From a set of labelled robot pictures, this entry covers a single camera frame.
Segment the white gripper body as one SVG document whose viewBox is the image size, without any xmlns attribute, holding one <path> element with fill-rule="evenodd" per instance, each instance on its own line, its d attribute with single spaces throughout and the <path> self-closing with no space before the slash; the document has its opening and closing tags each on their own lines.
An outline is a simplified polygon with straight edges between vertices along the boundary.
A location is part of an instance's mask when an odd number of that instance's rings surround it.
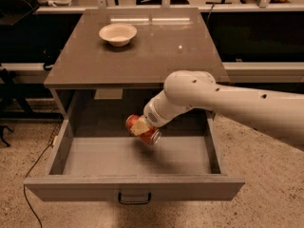
<svg viewBox="0 0 304 228">
<path fill-rule="evenodd" d="M 143 109 L 144 117 L 150 124 L 162 127 L 172 121 L 178 114 L 177 108 L 171 104 L 164 93 L 152 98 Z"/>
</svg>

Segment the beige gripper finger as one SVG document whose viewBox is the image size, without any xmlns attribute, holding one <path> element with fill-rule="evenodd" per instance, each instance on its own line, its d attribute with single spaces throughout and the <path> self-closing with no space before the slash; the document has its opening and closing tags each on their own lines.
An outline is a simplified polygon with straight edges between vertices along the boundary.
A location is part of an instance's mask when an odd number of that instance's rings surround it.
<svg viewBox="0 0 304 228">
<path fill-rule="evenodd" d="M 141 116 L 132 115 L 130 122 L 131 122 L 130 132 L 134 136 L 140 136 L 141 134 L 147 132 L 151 127 L 151 124 L 144 117 L 144 115 Z"/>
</svg>

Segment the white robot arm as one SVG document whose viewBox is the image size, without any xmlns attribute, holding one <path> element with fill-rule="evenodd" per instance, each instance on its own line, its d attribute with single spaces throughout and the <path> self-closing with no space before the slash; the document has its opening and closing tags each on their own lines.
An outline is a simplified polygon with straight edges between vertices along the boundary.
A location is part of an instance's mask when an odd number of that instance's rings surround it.
<svg viewBox="0 0 304 228">
<path fill-rule="evenodd" d="M 143 114 L 127 119 L 126 128 L 153 144 L 162 126 L 194 108 L 218 113 L 299 149 L 304 146 L 303 94 L 219 85 L 204 71 L 171 73 Z"/>
</svg>

